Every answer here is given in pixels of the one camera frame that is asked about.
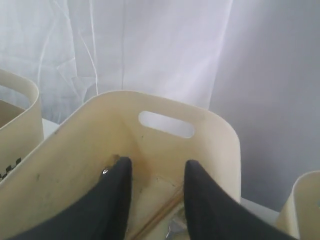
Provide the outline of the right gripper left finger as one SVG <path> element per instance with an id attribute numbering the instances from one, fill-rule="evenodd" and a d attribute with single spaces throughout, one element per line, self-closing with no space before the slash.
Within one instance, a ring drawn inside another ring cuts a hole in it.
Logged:
<path id="1" fill-rule="evenodd" d="M 82 198 L 14 240 L 123 240 L 132 201 L 132 161 L 120 157 Z"/>

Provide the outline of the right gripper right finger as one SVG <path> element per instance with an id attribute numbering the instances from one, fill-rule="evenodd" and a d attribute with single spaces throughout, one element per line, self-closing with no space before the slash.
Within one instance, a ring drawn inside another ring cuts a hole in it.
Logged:
<path id="1" fill-rule="evenodd" d="M 184 168 L 184 209 L 192 240 L 291 240 L 230 197 L 196 160 Z"/>

